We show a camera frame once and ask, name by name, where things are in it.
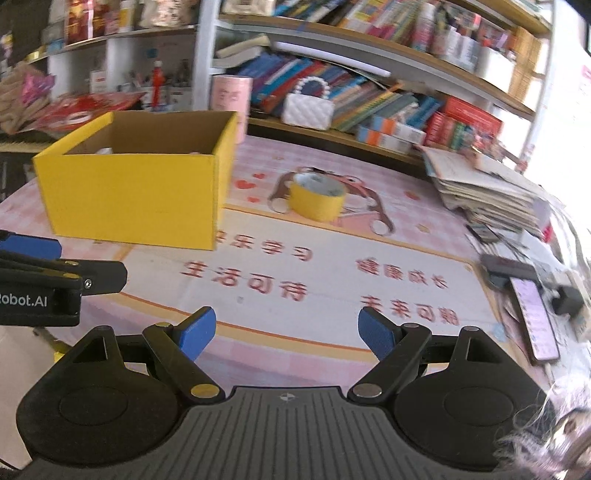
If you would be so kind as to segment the yellow tape roll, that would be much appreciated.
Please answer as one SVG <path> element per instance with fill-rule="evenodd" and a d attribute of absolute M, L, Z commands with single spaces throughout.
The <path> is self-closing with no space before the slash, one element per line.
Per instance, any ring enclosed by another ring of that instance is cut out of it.
<path fill-rule="evenodd" d="M 341 215 L 346 195 L 346 186 L 327 174 L 297 173 L 290 183 L 288 204 L 304 218 L 329 223 Z"/>

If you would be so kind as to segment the pink cartoon desk mat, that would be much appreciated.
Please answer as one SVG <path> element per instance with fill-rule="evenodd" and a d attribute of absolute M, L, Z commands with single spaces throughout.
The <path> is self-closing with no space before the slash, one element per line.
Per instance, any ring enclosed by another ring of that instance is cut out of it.
<path fill-rule="evenodd" d="M 351 187 L 337 223 L 308 221 L 280 199 L 280 178 L 307 167 Z M 436 334 L 477 326 L 506 342 L 466 234 L 427 181 L 250 137 L 236 153 L 214 250 L 62 241 L 68 258 L 122 261 L 128 280 L 119 294 L 85 298 L 79 325 L 53 335 L 72 344 L 97 325 L 137 334 L 209 306 L 216 333 L 197 362 L 223 388 L 349 388 L 376 361 L 356 327 L 366 306 Z"/>

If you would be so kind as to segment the yellow cardboard box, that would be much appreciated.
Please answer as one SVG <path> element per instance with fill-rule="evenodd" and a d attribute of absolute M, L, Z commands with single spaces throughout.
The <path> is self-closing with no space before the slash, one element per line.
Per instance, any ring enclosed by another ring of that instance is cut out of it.
<path fill-rule="evenodd" d="M 63 237 L 212 250 L 228 196 L 238 115 L 116 111 L 33 159 Z"/>

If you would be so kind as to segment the small black phone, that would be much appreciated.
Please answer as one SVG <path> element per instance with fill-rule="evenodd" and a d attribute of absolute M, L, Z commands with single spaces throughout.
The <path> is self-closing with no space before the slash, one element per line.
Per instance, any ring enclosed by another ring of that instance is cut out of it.
<path fill-rule="evenodd" d="M 483 245 L 495 244 L 500 241 L 499 236 L 487 225 L 481 223 L 468 223 L 468 230 Z"/>

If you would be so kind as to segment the beige crumpled cloth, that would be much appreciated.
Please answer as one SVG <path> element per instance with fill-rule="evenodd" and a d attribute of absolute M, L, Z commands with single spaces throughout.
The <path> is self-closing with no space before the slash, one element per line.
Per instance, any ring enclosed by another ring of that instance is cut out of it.
<path fill-rule="evenodd" d="M 47 95 L 30 104 L 22 100 L 27 74 L 43 76 L 41 71 L 21 61 L 1 80 L 1 131 L 9 136 L 15 135 L 25 123 L 38 118 L 39 112 L 49 104 Z"/>

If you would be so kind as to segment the lit white-screen smartphone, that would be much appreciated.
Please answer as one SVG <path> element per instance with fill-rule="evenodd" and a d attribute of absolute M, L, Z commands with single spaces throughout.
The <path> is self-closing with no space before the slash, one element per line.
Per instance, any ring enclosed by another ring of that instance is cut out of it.
<path fill-rule="evenodd" d="M 509 285 L 530 361 L 534 365 L 558 361 L 558 344 L 537 284 L 532 280 L 511 277 Z"/>

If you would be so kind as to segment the stack of papers and notebooks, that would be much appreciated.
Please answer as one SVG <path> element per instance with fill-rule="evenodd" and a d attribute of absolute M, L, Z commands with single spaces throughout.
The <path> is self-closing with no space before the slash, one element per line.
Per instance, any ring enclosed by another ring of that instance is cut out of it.
<path fill-rule="evenodd" d="M 462 210 L 473 223 L 543 236 L 551 209 L 541 187 L 485 155 L 476 164 L 462 154 L 431 147 L 424 147 L 422 155 L 448 209 Z"/>

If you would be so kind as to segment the black charger plug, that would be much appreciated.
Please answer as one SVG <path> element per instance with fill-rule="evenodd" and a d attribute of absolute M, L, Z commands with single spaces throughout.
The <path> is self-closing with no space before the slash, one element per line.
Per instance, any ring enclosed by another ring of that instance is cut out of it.
<path fill-rule="evenodd" d="M 552 308 L 557 315 L 576 316 L 584 305 L 581 292 L 573 286 L 560 286 L 558 295 L 552 299 Z"/>

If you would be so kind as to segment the orange white box lower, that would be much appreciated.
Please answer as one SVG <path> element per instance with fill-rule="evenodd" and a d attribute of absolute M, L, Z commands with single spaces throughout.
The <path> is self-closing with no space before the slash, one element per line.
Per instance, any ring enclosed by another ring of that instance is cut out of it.
<path fill-rule="evenodd" d="M 363 144 L 400 154 L 409 154 L 412 150 L 412 143 L 407 140 L 387 135 L 363 126 L 360 126 L 358 130 L 356 130 L 356 140 Z"/>

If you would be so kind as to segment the orange white box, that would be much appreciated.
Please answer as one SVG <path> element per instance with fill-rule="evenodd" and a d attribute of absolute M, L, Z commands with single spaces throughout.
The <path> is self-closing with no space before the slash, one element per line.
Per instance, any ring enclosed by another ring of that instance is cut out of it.
<path fill-rule="evenodd" d="M 396 119 L 384 118 L 378 115 L 372 117 L 370 128 L 379 133 L 399 137 L 417 145 L 422 145 L 426 138 L 426 133 L 423 130 L 408 126 Z"/>
<path fill-rule="evenodd" d="M 360 126 L 358 130 L 356 130 L 356 140 L 363 144 L 400 154 L 409 154 L 412 150 L 412 143 L 407 140 L 387 135 L 363 126 Z"/>

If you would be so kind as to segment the orange white box upper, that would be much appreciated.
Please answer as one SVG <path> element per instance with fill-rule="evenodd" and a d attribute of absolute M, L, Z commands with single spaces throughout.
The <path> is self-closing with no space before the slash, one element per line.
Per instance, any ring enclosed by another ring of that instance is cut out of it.
<path fill-rule="evenodd" d="M 378 115 L 372 117 L 370 128 L 379 133 L 399 137 L 417 145 L 422 145 L 426 138 L 426 133 L 423 130 L 408 126 L 396 119 L 384 118 Z"/>

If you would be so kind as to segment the red dictionary book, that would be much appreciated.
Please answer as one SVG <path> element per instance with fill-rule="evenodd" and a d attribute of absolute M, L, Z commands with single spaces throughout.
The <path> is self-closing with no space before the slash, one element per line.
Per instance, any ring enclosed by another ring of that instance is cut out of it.
<path fill-rule="evenodd" d="M 492 114 L 460 98 L 449 96 L 443 106 L 443 113 L 459 122 L 476 128 L 479 132 L 497 137 L 503 122 Z"/>

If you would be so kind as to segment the white quilted pearl handbag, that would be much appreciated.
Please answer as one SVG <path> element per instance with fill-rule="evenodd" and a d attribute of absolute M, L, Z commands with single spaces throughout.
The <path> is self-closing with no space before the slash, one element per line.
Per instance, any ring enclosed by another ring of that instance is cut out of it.
<path fill-rule="evenodd" d="M 322 87 L 318 96 L 304 95 L 304 87 L 308 83 L 317 83 Z M 301 78 L 295 85 L 294 91 L 287 94 L 283 102 L 283 113 L 280 120 L 290 126 L 327 131 L 332 125 L 335 104 L 329 98 L 331 87 L 329 83 L 318 76 Z"/>

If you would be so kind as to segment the pink cylindrical cup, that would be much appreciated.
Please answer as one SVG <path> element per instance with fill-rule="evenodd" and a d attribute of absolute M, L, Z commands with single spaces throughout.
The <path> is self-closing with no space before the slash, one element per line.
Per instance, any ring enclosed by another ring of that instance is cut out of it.
<path fill-rule="evenodd" d="M 243 142 L 249 120 L 252 78 L 238 75 L 215 75 L 211 85 L 211 109 L 238 115 L 236 143 Z"/>

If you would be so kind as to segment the white wooden bookshelf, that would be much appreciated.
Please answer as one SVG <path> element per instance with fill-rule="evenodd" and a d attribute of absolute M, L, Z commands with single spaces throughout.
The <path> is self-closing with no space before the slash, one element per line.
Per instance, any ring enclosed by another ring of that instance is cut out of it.
<path fill-rule="evenodd" d="M 188 58 L 197 82 L 192 88 L 192 103 L 202 107 L 211 92 L 211 76 L 222 71 L 213 59 L 215 51 L 264 34 L 277 51 L 310 54 L 378 79 L 399 80 L 408 88 L 424 87 L 470 101 L 503 120 L 501 141 L 514 163 L 525 162 L 533 152 L 534 131 L 545 92 L 542 75 L 533 76 L 535 103 L 529 105 L 474 73 L 404 45 L 283 17 L 224 16 L 220 8 L 217 1 L 202 2 L 204 27 L 157 27 L 116 33 L 67 45 L 49 54 L 47 71 L 56 78 L 53 97 L 87 91 L 94 69 L 105 72 L 106 87 L 113 91 L 124 83 L 129 71 L 148 63 L 147 51 L 155 48 L 157 58 L 167 65 Z"/>

